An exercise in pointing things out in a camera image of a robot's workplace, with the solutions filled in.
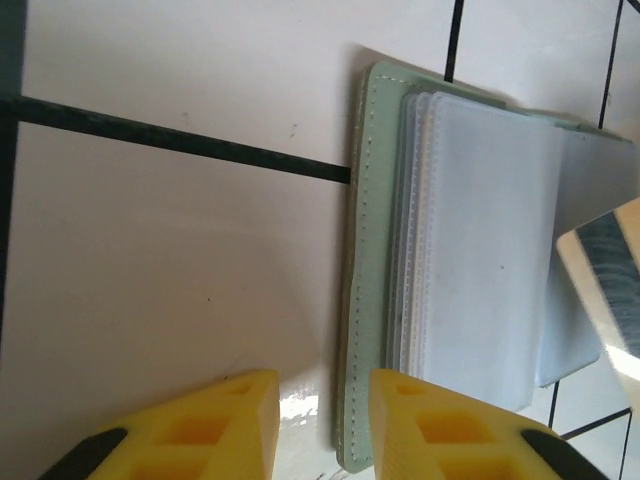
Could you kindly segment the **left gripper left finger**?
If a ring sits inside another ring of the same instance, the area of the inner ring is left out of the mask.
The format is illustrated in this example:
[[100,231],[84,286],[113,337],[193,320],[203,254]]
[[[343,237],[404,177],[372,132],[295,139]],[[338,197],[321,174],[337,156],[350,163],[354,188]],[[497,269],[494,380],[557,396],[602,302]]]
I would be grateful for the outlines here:
[[271,480],[279,428],[279,376],[254,370],[106,425],[37,480]]

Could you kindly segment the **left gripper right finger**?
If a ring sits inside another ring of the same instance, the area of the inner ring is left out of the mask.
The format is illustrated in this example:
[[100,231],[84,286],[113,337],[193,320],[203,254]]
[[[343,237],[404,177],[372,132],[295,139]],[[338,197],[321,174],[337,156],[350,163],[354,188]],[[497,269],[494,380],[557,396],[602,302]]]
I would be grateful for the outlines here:
[[368,410],[376,480],[608,480],[545,425],[394,370]]

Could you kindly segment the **silver magnetic-stripe credit card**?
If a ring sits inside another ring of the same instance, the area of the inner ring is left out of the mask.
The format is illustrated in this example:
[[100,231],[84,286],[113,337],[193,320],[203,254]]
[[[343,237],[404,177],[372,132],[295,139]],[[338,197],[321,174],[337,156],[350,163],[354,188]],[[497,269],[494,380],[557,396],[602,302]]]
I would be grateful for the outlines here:
[[559,257],[640,412],[640,197],[562,235]]

